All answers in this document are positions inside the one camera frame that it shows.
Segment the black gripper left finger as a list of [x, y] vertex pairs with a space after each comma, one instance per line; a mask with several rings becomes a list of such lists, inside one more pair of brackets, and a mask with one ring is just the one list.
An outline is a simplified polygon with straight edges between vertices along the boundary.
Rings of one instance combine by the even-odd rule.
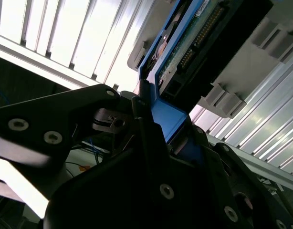
[[98, 84], [1, 107], [0, 180], [45, 215], [52, 196], [70, 180], [50, 197], [42, 193], [46, 181], [60, 173], [76, 143], [98, 132], [117, 135], [119, 143], [110, 159], [93, 168], [133, 150], [143, 155], [150, 175], [164, 177], [170, 156], [148, 102]]

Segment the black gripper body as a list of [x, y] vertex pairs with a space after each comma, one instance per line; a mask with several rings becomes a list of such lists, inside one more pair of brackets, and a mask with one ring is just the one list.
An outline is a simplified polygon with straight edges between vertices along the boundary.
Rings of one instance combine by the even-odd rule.
[[46, 229], [200, 229], [191, 222], [184, 176], [191, 165], [170, 158], [164, 177], [150, 175], [140, 152], [128, 150], [82, 173], [52, 196]]

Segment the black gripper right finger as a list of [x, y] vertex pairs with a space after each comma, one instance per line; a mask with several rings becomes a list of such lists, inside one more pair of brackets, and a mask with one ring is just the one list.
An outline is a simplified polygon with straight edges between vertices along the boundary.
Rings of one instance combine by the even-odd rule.
[[202, 229], [293, 229], [293, 217], [226, 144], [212, 146], [189, 118], [184, 122], [185, 196]]

